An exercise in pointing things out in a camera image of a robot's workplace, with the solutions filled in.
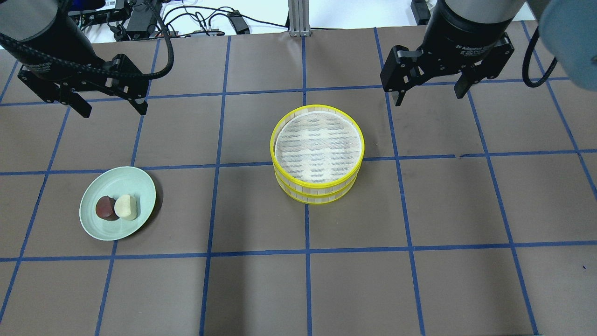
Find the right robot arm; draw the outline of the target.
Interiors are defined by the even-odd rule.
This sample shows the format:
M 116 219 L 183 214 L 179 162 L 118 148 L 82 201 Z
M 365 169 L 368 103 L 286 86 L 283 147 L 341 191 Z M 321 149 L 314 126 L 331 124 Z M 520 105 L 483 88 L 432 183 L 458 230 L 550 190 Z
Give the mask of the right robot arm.
M 432 78 L 459 74 L 457 98 L 483 79 L 497 78 L 515 50 L 506 28 L 523 5 L 522 0 L 438 0 L 420 47 L 390 50 L 380 72 L 382 89 L 399 106 L 407 91 Z M 529 0 L 528 6 L 539 22 L 522 62 L 525 85 L 541 86 L 560 65 L 576 86 L 595 91 L 596 2 Z

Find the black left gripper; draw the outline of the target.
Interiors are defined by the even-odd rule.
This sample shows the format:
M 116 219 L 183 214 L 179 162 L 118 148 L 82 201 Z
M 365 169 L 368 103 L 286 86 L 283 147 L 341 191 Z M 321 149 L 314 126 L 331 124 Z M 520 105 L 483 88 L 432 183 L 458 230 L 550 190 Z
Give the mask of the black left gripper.
M 147 76 L 126 55 L 96 55 L 64 5 L 2 5 L 1 46 L 21 63 L 19 79 L 49 104 L 68 104 L 89 118 L 92 106 L 80 93 L 98 91 L 147 114 Z

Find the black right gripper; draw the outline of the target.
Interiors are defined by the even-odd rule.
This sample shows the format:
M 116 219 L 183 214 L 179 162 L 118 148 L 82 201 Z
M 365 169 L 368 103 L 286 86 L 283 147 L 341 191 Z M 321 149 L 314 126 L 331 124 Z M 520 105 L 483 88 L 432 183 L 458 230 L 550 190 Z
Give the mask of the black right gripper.
M 401 106 L 412 87 L 460 74 L 454 93 L 464 98 L 482 79 L 497 78 L 513 55 L 506 28 L 514 16 L 513 0 L 437 1 L 420 47 L 391 48 L 380 72 L 382 89 Z

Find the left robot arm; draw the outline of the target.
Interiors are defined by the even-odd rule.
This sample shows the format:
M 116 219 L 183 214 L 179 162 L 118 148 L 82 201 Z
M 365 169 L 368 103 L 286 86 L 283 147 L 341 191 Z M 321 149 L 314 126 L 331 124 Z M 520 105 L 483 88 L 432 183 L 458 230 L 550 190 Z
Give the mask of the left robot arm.
M 148 79 L 116 79 L 58 64 L 61 59 L 120 74 L 141 74 L 124 54 L 111 60 L 99 57 L 57 0 L 3 0 L 0 27 L 2 47 L 21 63 L 19 80 L 47 104 L 68 105 L 87 118 L 92 107 L 80 93 L 98 91 L 123 98 L 140 115 L 146 114 Z

